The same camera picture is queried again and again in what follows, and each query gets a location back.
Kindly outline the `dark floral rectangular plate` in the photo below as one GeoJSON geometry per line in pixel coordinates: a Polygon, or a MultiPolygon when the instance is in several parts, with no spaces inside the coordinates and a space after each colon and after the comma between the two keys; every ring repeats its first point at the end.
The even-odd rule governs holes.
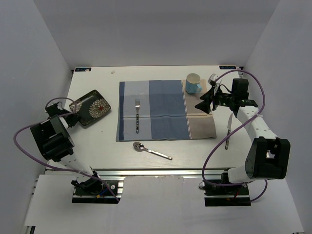
{"type": "Polygon", "coordinates": [[[98,90],[92,90],[69,105],[78,114],[82,126],[88,126],[107,115],[111,106],[98,90]]]}

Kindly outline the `light blue mug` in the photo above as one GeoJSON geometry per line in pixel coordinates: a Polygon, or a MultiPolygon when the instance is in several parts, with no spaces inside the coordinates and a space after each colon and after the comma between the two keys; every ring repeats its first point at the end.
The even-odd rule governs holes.
{"type": "Polygon", "coordinates": [[[201,78],[196,73],[190,73],[186,77],[185,90],[188,94],[200,93],[202,87],[200,85],[201,78]]]}

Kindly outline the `blue beige checked placemat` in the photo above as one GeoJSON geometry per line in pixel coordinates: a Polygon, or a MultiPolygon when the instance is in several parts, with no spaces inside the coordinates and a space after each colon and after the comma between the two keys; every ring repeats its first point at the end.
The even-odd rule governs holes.
{"type": "Polygon", "coordinates": [[[188,94],[185,80],[123,81],[119,83],[117,141],[190,140],[215,138],[214,118],[195,108],[207,92],[188,94]],[[140,100],[136,133],[135,100],[140,100]]]}

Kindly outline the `metal fork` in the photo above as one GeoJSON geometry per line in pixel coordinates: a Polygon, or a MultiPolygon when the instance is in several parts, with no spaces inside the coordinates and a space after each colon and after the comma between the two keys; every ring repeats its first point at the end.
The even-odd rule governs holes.
{"type": "Polygon", "coordinates": [[[135,100],[135,109],[136,109],[136,133],[139,133],[139,110],[140,110],[140,100],[135,100]]]}

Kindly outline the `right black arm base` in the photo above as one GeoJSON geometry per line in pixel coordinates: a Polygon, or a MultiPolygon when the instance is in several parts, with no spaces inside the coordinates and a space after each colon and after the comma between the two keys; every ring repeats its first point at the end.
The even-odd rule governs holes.
{"type": "Polygon", "coordinates": [[[204,191],[206,207],[251,206],[247,185],[222,187],[202,181],[198,187],[204,191]]]}

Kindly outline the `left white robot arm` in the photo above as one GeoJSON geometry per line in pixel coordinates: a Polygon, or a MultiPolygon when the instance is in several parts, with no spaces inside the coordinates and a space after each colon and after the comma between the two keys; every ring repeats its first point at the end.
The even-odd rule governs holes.
{"type": "Polygon", "coordinates": [[[56,103],[46,106],[45,110],[49,118],[30,128],[41,155],[71,170],[76,177],[73,185],[86,188],[91,194],[99,194],[103,182],[95,170],[78,160],[73,151],[74,142],[67,131],[78,122],[77,114],[71,114],[56,103]]]}

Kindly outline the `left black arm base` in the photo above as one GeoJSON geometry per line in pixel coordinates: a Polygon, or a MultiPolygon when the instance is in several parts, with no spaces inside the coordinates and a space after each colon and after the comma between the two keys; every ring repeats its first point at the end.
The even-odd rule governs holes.
{"type": "Polygon", "coordinates": [[[118,194],[118,181],[107,180],[107,186],[98,180],[89,179],[78,183],[72,180],[74,186],[72,203],[76,204],[118,204],[116,200],[118,194]]]}

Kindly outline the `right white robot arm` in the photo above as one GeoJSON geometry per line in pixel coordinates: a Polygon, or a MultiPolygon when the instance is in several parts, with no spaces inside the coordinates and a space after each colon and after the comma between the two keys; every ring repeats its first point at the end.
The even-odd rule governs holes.
{"type": "Polygon", "coordinates": [[[208,80],[211,88],[200,97],[201,103],[195,108],[209,114],[218,106],[228,107],[241,125],[232,130],[218,143],[221,146],[238,130],[245,128],[252,142],[244,165],[230,168],[222,175],[225,179],[220,183],[213,183],[207,179],[203,181],[212,186],[218,186],[225,194],[232,194],[238,186],[254,180],[284,179],[287,173],[291,145],[287,139],[279,138],[267,126],[262,117],[262,108],[258,108],[254,100],[249,99],[249,82],[244,78],[235,78],[229,93],[221,91],[223,76],[212,74],[208,80]]]}

